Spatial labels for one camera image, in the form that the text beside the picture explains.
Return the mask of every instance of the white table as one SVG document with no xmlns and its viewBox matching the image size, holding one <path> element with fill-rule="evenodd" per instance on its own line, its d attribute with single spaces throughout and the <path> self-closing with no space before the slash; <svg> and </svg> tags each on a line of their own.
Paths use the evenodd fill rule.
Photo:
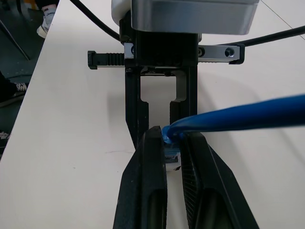
<svg viewBox="0 0 305 229">
<path fill-rule="evenodd" d="M 118 31 L 110 0 L 82 1 Z M 249 35 L 204 35 L 202 44 L 286 29 L 260 4 Z M 124 117 L 124 70 L 90 70 L 88 50 L 123 47 L 61 0 L 0 163 L 1 229 L 112 228 L 122 172 L 134 151 Z M 198 112 L 303 93 L 304 50 L 305 41 L 295 37 L 247 48 L 243 65 L 200 64 Z M 153 96 L 160 84 L 166 92 Z M 144 79 L 142 87 L 151 124 L 165 125 L 174 78 Z M 260 228 L 304 228 L 304 134 L 301 127 L 205 134 L 234 172 Z M 180 172 L 168 174 L 168 188 L 168 228 L 185 229 Z"/>
</svg>

